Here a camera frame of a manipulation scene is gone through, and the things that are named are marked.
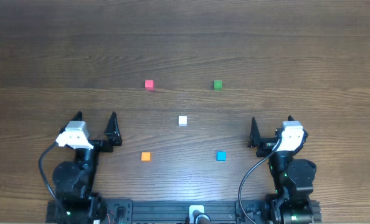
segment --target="white robot part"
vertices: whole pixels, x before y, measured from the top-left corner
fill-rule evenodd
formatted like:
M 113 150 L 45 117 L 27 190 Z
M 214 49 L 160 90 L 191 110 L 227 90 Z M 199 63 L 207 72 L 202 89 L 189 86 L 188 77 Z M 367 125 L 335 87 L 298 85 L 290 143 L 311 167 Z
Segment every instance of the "white robot part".
M 299 121 L 284 121 L 282 129 L 282 142 L 277 151 L 296 150 L 303 142 L 303 126 Z
M 85 121 L 70 121 L 65 131 L 58 135 L 56 142 L 60 147 L 68 145 L 73 149 L 93 149 L 93 145 L 88 142 L 88 137 Z

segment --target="orange cube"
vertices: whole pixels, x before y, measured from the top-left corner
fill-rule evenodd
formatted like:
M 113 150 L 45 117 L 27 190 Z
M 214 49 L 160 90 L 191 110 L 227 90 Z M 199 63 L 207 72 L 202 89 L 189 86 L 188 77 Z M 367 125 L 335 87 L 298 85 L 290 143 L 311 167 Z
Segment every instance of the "orange cube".
M 141 161 L 150 161 L 151 160 L 151 153 L 150 152 L 142 152 Z

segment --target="brown wood surface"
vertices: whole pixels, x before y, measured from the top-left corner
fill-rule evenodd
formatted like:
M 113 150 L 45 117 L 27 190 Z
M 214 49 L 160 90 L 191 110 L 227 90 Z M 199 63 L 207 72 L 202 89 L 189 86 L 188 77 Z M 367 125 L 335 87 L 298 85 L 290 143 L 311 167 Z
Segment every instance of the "brown wood surface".
M 78 110 L 92 138 L 117 112 L 95 190 L 134 200 L 235 200 L 252 117 L 272 136 L 292 114 L 323 221 L 370 222 L 370 0 L 0 0 L 0 222 L 44 221 L 37 160 Z M 273 191 L 264 165 L 244 198 Z

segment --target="black cable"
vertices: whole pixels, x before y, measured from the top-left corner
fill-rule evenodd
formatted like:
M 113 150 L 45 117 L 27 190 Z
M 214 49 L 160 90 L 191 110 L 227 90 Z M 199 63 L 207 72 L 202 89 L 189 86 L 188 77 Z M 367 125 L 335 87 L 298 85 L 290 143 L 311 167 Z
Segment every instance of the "black cable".
M 56 198 L 55 196 L 55 193 L 54 193 L 54 190 L 52 190 L 52 187 L 49 185 L 48 183 L 48 179 L 47 179 L 47 176 L 45 175 L 44 173 L 44 170 L 42 168 L 42 161 L 44 160 L 44 157 L 45 155 L 47 155 L 47 153 L 49 151 L 51 151 L 51 149 L 53 149 L 55 146 L 57 145 L 56 142 L 52 143 L 40 156 L 40 159 L 38 160 L 38 168 L 40 169 L 40 173 L 41 173 L 41 176 L 42 176 L 42 179 L 44 180 L 44 183 L 45 183 L 45 186 L 47 186 L 48 188 L 48 191 L 49 193 L 52 195 L 52 197 L 55 199 L 55 204 L 60 207 L 60 208 L 63 208 L 62 205 L 60 204 L 59 200 Z
M 255 170 L 259 165 L 261 165 L 263 162 L 265 162 L 269 157 L 271 157 L 278 149 L 280 143 L 282 142 L 282 139 L 279 139 L 278 140 L 278 143 L 273 147 L 272 149 L 272 152 L 270 154 L 268 154 L 264 159 L 262 159 L 260 162 L 256 163 L 256 165 L 254 165 L 247 173 L 246 175 L 243 177 L 240 185 L 239 185 L 239 191 L 237 193 L 237 200 L 239 201 L 239 205 L 240 205 L 240 209 L 242 209 L 242 212 L 243 214 L 245 214 L 246 218 L 252 222 L 253 224 L 256 224 L 255 221 L 253 221 L 249 215 L 246 213 L 245 211 L 245 208 L 243 207 L 243 204 L 242 204 L 242 188 L 243 188 L 243 185 L 246 181 L 246 179 L 249 177 L 249 175 L 253 172 L 253 170 Z

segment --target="blue cube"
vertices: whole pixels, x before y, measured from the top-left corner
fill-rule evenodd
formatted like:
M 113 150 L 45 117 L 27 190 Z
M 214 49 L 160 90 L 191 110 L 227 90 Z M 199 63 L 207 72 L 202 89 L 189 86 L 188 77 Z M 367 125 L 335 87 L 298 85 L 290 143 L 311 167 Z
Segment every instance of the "blue cube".
M 225 161 L 227 160 L 227 152 L 218 151 L 217 152 L 217 161 Z

